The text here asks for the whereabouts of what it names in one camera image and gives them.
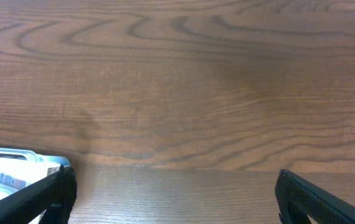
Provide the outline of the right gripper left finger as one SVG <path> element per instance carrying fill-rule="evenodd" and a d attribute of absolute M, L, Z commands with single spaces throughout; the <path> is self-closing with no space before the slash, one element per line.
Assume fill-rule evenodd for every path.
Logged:
<path fill-rule="evenodd" d="M 72 167 L 59 171 L 0 200 L 0 224 L 30 223 L 43 213 L 40 223 L 67 224 L 77 199 Z"/>

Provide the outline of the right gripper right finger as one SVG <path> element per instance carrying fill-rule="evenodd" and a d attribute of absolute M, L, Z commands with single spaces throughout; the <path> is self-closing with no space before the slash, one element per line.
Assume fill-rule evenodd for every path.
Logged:
<path fill-rule="evenodd" d="M 282 169 L 275 184 L 275 196 L 282 224 L 355 224 L 355 207 Z"/>

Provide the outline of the blue fever patch box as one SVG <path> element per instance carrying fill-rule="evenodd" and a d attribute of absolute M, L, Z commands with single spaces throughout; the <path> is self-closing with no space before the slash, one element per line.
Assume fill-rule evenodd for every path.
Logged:
<path fill-rule="evenodd" d="M 57 172 L 59 169 L 60 164 L 56 162 L 0 158 L 0 188 L 13 194 Z"/>

